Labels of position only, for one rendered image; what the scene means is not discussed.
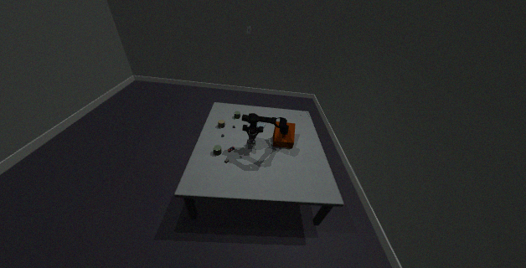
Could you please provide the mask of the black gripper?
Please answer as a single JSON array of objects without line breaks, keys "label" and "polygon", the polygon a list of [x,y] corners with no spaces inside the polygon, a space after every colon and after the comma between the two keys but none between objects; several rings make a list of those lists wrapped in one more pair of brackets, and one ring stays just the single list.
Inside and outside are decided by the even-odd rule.
[{"label": "black gripper", "polygon": [[[263,126],[256,127],[256,124],[251,124],[251,123],[250,123],[250,125],[251,125],[251,126],[255,126],[255,128],[257,128],[257,133],[256,133],[256,135],[257,135],[258,133],[263,132]],[[243,125],[242,131],[247,131],[247,133],[248,133],[248,135],[249,135],[249,127],[248,127],[247,125]]]}]

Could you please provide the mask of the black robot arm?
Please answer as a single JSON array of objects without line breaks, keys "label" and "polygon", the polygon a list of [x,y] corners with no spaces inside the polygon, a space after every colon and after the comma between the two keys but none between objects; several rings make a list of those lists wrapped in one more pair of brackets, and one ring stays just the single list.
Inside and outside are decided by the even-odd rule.
[{"label": "black robot arm", "polygon": [[[278,118],[280,118],[279,126],[276,124],[276,119]],[[250,113],[249,115],[243,114],[242,121],[247,121],[248,123],[251,123],[251,124],[256,124],[259,121],[271,123],[271,124],[274,124],[276,127],[280,128],[281,134],[285,135],[288,133],[288,128],[289,128],[289,126],[286,124],[287,120],[286,118],[283,118],[283,117],[278,117],[278,118],[258,116],[255,113]],[[249,130],[250,130],[250,134],[257,133],[257,128],[255,128],[255,126],[249,126]]]}]

